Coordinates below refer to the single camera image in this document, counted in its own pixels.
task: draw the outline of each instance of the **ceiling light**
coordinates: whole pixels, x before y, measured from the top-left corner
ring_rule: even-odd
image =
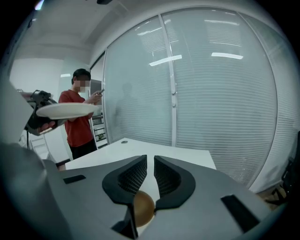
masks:
[[[44,3],[44,0],[41,0],[41,1],[35,6],[35,9],[36,9],[36,10],[41,10],[43,3]]]
[[[242,59],[243,56],[230,54],[230,53],[223,53],[223,52],[213,52],[211,54],[212,57],[224,57],[224,58],[235,58],[235,59]]]
[[[61,74],[60,77],[70,77],[71,74],[70,73],[66,73],[66,74]]]
[[[240,45],[237,45],[237,44],[231,44],[231,43],[217,43],[217,42],[210,42],[210,43],[215,43],[215,44],[226,44],[226,45],[231,45],[231,46],[237,46],[237,47],[240,47]]]
[[[227,23],[227,24],[232,24],[238,26],[239,24],[236,22],[226,22],[226,21],[215,21],[215,20],[204,20],[205,22],[210,22],[210,23]]]
[[[154,29],[154,30],[151,30],[151,31],[145,31],[145,32],[141,32],[141,33],[138,33],[137,35],[139,35],[139,36],[142,36],[142,35],[145,35],[145,34],[147,34],[147,33],[154,32],[154,31],[156,31],[156,30],[159,30],[159,29],[162,29],[162,28],[160,27],[160,28],[156,28],[156,29]]]
[[[164,63],[164,62],[169,62],[169,61],[172,61],[172,60],[177,60],[177,59],[182,59],[182,56],[181,55],[176,55],[176,56],[172,56],[172,57],[168,57],[168,58],[163,58],[161,60],[151,62],[151,63],[149,63],[149,65],[151,67],[153,67],[153,66],[156,66],[158,64],[161,64],[161,63]]]
[[[147,22],[143,23],[141,26],[137,27],[135,30],[139,29],[140,27],[142,27],[143,25],[145,25],[147,23],[150,23],[150,21],[147,21]]]

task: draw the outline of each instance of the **black hair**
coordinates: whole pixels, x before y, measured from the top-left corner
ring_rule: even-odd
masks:
[[[71,83],[73,85],[74,81],[73,81],[73,78],[74,77],[79,77],[80,75],[86,75],[89,77],[89,80],[90,80],[90,72],[87,71],[86,69],[84,68],[80,68],[80,69],[77,69],[74,73],[73,73],[73,77],[72,77],[72,80],[71,80]]]

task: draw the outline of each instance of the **hand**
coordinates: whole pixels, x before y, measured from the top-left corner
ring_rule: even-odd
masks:
[[[102,97],[102,94],[100,93],[100,91],[96,91],[84,102],[89,103],[89,104],[96,104],[97,102],[99,102],[101,100],[101,97]]]
[[[37,131],[39,133],[44,132],[45,130],[47,130],[48,128],[52,128],[55,125],[55,121],[51,121],[49,123],[45,123],[42,127],[39,127],[37,129]]]

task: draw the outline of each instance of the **man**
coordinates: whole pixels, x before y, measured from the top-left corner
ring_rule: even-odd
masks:
[[[83,68],[76,70],[73,73],[71,89],[61,93],[59,103],[96,104],[99,102],[102,97],[100,91],[94,92],[87,100],[78,94],[89,85],[89,81],[90,73],[87,70]],[[84,117],[68,119],[65,122],[67,142],[72,151],[73,159],[80,158],[97,150],[89,123],[89,119],[92,115],[93,112]]]

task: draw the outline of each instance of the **black chair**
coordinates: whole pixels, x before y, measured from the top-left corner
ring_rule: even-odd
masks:
[[[288,164],[281,177],[283,183],[280,186],[284,189],[286,197],[284,198],[279,192],[279,190],[276,188],[273,190],[272,195],[277,193],[278,200],[265,200],[265,202],[274,205],[281,205],[288,201],[291,192],[293,192],[294,190],[295,182],[298,181],[298,177],[300,174],[299,158],[300,158],[300,131],[298,132],[298,136],[297,136],[297,151],[296,151],[295,159],[293,159],[292,157],[289,158]]]

